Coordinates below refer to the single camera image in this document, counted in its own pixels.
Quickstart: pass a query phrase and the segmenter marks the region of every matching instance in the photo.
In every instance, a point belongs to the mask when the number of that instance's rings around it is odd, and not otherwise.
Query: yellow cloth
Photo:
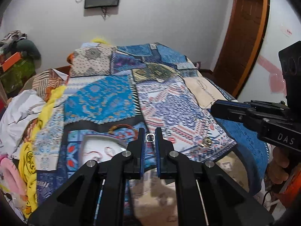
[[[33,142],[36,138],[36,134],[42,128],[45,127],[47,121],[52,115],[52,111],[55,105],[55,101],[62,96],[66,89],[66,86],[60,86],[51,91],[51,97],[48,102],[43,106],[43,109],[38,117],[38,123],[33,128],[30,140]],[[37,173],[33,156],[33,148],[30,142],[26,142],[22,145],[20,151],[20,161],[18,166],[20,176],[27,184],[27,204],[26,208],[23,210],[23,214],[26,218],[29,218],[32,212],[34,212],[37,207],[37,197],[36,197],[36,181]]]

